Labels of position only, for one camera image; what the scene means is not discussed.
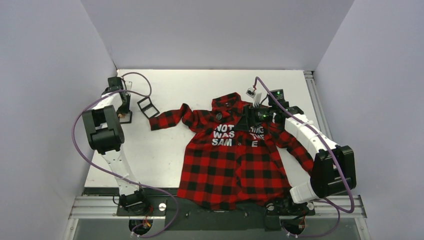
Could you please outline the red black plaid shirt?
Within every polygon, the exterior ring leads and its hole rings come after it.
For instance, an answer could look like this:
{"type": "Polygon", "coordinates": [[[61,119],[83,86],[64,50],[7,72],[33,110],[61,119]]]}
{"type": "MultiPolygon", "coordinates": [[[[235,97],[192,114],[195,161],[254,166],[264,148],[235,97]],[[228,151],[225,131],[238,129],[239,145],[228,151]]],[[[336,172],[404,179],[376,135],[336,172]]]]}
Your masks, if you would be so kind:
{"type": "Polygon", "coordinates": [[[308,174],[312,172],[313,158],[280,124],[235,130],[246,104],[234,92],[213,99],[210,110],[182,104],[150,118],[153,131],[183,123],[194,133],[184,151],[179,198],[211,210],[233,210],[242,201],[264,206],[286,197],[291,185],[279,149],[287,150],[308,174]],[[216,120],[218,113],[221,120],[216,120]]]}

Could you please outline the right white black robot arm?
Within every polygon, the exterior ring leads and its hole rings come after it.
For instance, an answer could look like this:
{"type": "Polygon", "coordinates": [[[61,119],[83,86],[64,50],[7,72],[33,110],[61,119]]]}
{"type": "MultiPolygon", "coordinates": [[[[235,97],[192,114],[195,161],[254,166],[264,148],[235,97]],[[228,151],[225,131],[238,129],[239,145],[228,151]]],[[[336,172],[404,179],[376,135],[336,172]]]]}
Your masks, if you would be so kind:
{"type": "Polygon", "coordinates": [[[290,195],[282,199],[287,213],[296,213],[305,202],[347,192],[357,186],[352,148],[325,136],[298,106],[290,106],[282,89],[267,94],[268,106],[261,105],[262,94],[254,87],[246,93],[253,103],[243,106],[237,130],[253,130],[263,123],[280,124],[314,158],[310,179],[292,187],[290,195]]]}

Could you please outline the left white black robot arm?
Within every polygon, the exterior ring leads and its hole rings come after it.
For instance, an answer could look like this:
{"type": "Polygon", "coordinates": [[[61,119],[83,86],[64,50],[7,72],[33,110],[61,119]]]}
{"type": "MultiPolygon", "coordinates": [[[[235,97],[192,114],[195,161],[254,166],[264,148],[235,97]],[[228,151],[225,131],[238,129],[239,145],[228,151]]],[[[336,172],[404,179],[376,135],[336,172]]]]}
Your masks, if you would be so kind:
{"type": "Polygon", "coordinates": [[[131,117],[131,95],[122,77],[109,77],[101,100],[84,110],[82,120],[89,146],[108,164],[119,190],[120,206],[134,215],[145,215],[151,208],[124,153],[121,119],[131,117]]]}

